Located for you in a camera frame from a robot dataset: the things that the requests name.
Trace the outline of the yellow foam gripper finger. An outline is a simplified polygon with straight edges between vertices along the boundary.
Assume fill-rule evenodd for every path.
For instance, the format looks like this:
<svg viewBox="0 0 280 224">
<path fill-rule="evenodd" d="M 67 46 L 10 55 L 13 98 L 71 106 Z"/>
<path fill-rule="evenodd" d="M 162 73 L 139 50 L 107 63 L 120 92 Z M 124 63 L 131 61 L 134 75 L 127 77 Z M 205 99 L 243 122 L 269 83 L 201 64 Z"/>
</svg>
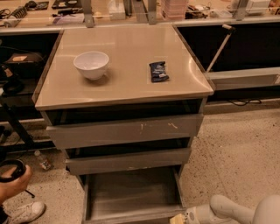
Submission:
<svg viewBox="0 0 280 224">
<path fill-rule="evenodd" d="M 180 213 L 170 218 L 170 224 L 187 224 L 186 217 Z"/>
</svg>

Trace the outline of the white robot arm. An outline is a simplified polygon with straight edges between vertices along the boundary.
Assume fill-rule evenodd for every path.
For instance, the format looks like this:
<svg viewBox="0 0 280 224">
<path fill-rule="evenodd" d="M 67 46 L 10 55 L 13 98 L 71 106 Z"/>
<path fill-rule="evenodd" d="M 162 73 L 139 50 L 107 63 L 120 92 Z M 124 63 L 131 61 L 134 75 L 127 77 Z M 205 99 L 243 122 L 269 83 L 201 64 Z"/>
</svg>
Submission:
<svg viewBox="0 0 280 224">
<path fill-rule="evenodd" d="M 208 204 L 188 208 L 170 218 L 170 224 L 280 224 L 280 196 L 262 199 L 255 210 L 216 194 Z"/>
</svg>

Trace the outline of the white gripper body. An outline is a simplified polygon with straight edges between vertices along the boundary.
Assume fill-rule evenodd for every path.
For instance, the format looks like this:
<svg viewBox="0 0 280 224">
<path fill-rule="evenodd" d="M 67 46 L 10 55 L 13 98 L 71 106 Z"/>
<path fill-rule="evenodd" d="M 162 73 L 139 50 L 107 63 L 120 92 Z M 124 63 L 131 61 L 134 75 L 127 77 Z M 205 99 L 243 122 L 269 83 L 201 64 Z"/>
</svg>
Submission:
<svg viewBox="0 0 280 224">
<path fill-rule="evenodd" d="M 208 204 L 189 207 L 185 211 L 187 224 L 214 224 L 215 216 Z"/>
</svg>

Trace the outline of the person's hand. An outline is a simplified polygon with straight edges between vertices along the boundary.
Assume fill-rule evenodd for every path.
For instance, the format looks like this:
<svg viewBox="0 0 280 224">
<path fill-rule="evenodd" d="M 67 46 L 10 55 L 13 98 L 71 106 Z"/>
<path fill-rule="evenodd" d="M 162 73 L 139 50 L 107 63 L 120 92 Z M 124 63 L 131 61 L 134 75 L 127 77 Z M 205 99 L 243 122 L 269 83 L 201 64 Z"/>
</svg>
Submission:
<svg viewBox="0 0 280 224">
<path fill-rule="evenodd" d="M 25 166 L 25 173 L 21 177 L 8 183 L 0 183 L 0 205 L 25 191 L 31 178 L 32 168 L 27 164 Z"/>
</svg>

